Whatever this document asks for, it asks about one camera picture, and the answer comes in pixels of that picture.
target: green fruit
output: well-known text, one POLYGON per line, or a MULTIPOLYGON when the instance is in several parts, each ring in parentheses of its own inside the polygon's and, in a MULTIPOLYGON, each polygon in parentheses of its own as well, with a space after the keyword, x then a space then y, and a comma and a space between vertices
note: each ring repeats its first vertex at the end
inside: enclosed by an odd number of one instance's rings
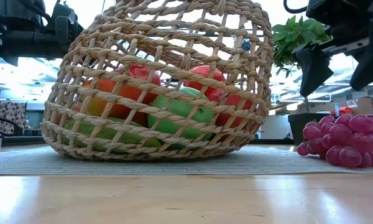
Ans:
MULTIPOLYGON (((118 122, 118 123, 124 123, 123 119, 118 119, 118 118, 108 118, 108 119, 110 119, 111 121, 118 122)), ((74 124, 75 124, 75 120, 70 119, 66 121, 64 128, 67 130, 71 130, 74 124)), ((134 122, 131 122, 130 124, 136 127, 141 127, 141 125, 138 125, 134 122)), ((84 134, 85 136, 90 136, 93 130, 94 130, 94 126, 92 124, 90 124, 87 121, 81 121, 81 124, 77 132, 80 134, 84 134)), ((116 133, 117 131, 113 128, 102 127, 101 131, 97 134, 96 137, 102 138, 102 139, 112 139, 116 135, 116 133)), ((138 144, 141 142, 142 139, 143 137, 137 134, 123 133, 118 142, 122 142, 124 144, 138 144)), ((63 143, 69 144, 69 139, 66 138, 65 136, 63 137, 63 143)), ((77 139, 75 140, 75 146, 76 147, 87 147, 85 143, 77 139)), ((156 138, 149 138, 148 140, 146 140, 144 146, 145 147, 157 147, 157 148, 162 147, 161 143, 156 138)), ((106 148, 98 143, 94 143, 93 150, 104 152, 106 151, 106 148)), ((113 149, 112 152, 116 154, 127 154, 126 151, 123 151, 121 149, 113 149)))
MULTIPOLYGON (((198 96, 199 90, 190 87, 184 87, 179 89, 179 92, 184 93, 189 96, 198 96)), ((164 108, 169 101, 169 98, 166 96, 159 95, 156 99, 152 102, 152 106, 156 108, 164 108)), ((188 117, 190 112, 193 109, 193 105, 179 100, 173 100, 170 106, 168 107, 167 111, 173 114, 183 116, 184 118, 188 117)), ((200 108, 193 116, 192 119, 199 122, 199 123, 209 123, 214 116, 214 111, 208 108, 200 108)), ((148 127, 151 128, 156 123, 157 118, 148 114, 148 127)), ((156 127, 156 131, 160 131, 162 133, 169 133, 174 134, 180 129, 181 126, 170 121, 169 119, 161 119, 159 125, 156 127)), ((199 129, 195 128, 185 128, 182 132, 180 137, 184 137, 186 139, 196 139, 198 138, 202 132, 199 129)), ((206 141, 210 138, 211 134, 206 134, 202 141, 206 141)), ((170 149, 182 149, 183 146, 176 144, 176 146, 172 145, 170 149)))

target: potted plant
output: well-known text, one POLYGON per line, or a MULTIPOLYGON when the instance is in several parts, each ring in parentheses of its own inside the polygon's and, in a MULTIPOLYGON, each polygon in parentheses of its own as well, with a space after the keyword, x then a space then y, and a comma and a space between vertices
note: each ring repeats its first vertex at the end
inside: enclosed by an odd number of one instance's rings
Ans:
MULTIPOLYGON (((301 45, 316 43, 321 44, 330 40, 325 32, 325 26, 314 19, 303 20, 301 17, 297 22, 296 17, 289 18, 285 25, 277 24, 272 28, 274 32, 274 64, 281 71, 286 72, 286 78, 294 70, 301 69, 298 62, 292 57, 295 48, 301 45)), ((293 133, 295 145, 303 141, 302 131, 306 123, 319 121, 326 114, 306 113, 289 115, 288 121, 293 133)))
POLYGON ((286 71, 286 78, 294 67, 301 69, 292 57, 292 51, 298 46, 330 40, 325 32, 325 26, 314 19, 296 21, 296 16, 289 18, 285 25, 277 24, 272 28, 274 32, 274 64, 278 67, 277 75, 286 71))

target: cable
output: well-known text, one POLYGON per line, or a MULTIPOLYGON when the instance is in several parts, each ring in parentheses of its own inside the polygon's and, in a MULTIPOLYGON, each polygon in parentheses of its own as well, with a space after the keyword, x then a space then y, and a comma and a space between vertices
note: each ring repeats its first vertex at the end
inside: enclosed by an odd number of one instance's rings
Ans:
POLYGON ((287 12, 292 13, 292 14, 298 14, 298 13, 302 13, 302 12, 306 11, 306 6, 302 7, 302 8, 299 8, 299 9, 290 9, 287 6, 287 0, 283 0, 283 6, 284 6, 284 8, 286 9, 287 12))
POLYGON ((19 3, 21 3, 25 8, 29 9, 30 11, 42 16, 44 19, 47 20, 47 22, 51 22, 51 17, 35 5, 31 4, 29 1, 26 0, 17 0, 19 3))

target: ceiling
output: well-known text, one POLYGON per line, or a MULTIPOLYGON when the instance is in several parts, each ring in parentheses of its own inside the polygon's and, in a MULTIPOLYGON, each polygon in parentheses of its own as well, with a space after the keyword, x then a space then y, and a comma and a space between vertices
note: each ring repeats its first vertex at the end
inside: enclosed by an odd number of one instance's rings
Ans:
MULTIPOLYGON (((162 4, 163 0, 155 2, 155 6, 162 4)), ((47 13, 51 14, 56 0, 45 0, 45 6, 47 13)), ((94 0, 94 1, 84 1, 84 0, 67 0, 67 4, 75 10, 79 18, 79 23, 83 27, 88 27, 95 15, 100 14, 103 9, 107 9, 109 6, 113 5, 115 0, 94 0)), ((270 21, 272 25, 283 24, 292 15, 287 13, 283 8, 283 0, 255 0, 262 5, 270 16, 270 21)), ((290 7, 299 8, 306 5, 308 0, 304 1, 290 1, 290 7)), ((183 20, 193 22, 197 17, 200 17, 200 11, 191 12, 190 15, 183 17, 183 20)), ((220 17, 215 17, 209 15, 214 21, 221 22, 220 17)), ((140 16, 138 20, 150 19, 149 16, 140 16)), ((174 19, 172 15, 162 16, 160 19, 170 20, 174 19)), ((229 17, 227 20, 227 26, 230 28, 237 28, 237 21, 239 18, 229 17)), ((246 25, 246 29, 251 29, 251 25, 246 25)), ((172 40, 173 44, 185 45, 181 40, 172 40)), ((223 42, 232 47, 233 38, 225 37, 223 42)), ((199 52, 207 52, 207 48, 202 45, 195 45, 195 49, 199 52)), ((229 55, 226 53, 220 53, 221 58, 228 59, 229 55)), ((28 98, 45 100, 50 93, 51 86, 55 82, 58 67, 61 60, 48 61, 42 58, 20 58, 19 66, 14 67, 12 65, 6 64, 2 60, 0 61, 0 89, 2 90, 17 90, 24 93, 23 96, 28 98)), ((328 100, 330 95, 339 95, 351 91, 348 86, 349 79, 354 71, 357 62, 351 58, 344 55, 336 55, 332 58, 330 63, 330 69, 335 72, 335 75, 325 82, 325 84, 310 95, 308 98, 310 100, 328 100)), ((301 96, 298 94, 301 83, 301 71, 295 71, 285 78, 285 73, 281 72, 279 75, 273 75, 270 79, 270 87, 272 90, 272 101, 295 101, 302 100, 301 96)))

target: black pot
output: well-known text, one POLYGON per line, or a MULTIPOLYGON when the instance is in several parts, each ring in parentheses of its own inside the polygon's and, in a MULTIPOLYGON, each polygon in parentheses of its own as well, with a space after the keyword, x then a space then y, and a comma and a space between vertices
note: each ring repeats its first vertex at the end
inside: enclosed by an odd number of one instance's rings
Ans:
POLYGON ((288 122, 290 123, 290 128, 292 129, 294 145, 297 146, 303 142, 303 129, 307 123, 313 120, 319 122, 325 116, 328 116, 328 114, 306 113, 289 115, 288 122))

